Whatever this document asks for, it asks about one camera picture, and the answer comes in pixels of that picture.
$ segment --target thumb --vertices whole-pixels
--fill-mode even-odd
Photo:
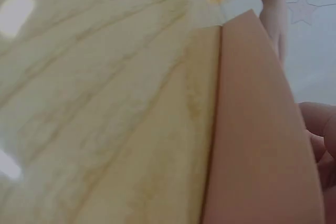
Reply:
[[[326,123],[323,136],[327,151],[336,159],[336,114]]]

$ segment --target finger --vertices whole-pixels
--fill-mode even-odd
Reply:
[[[336,187],[328,189],[323,195],[326,224],[334,224],[336,223]]]
[[[317,136],[324,136],[325,126],[336,115],[336,106],[314,102],[303,102],[299,106],[307,130]]]
[[[299,106],[307,130],[324,137],[327,151],[336,158],[336,106],[312,102]]]
[[[309,131],[307,131],[308,137],[310,139],[311,146],[314,151],[315,160],[318,163],[324,156],[326,149],[324,146],[324,139],[321,136],[316,136]]]

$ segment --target light wood surface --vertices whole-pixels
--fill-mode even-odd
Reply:
[[[16,36],[0,25],[0,149],[18,166],[0,223],[197,223],[219,28],[191,38],[188,0],[23,4]]]

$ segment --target wood grain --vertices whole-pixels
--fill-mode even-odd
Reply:
[[[0,174],[0,223],[196,223],[219,28],[190,33],[188,0],[34,1],[0,39],[0,148],[22,170]]]

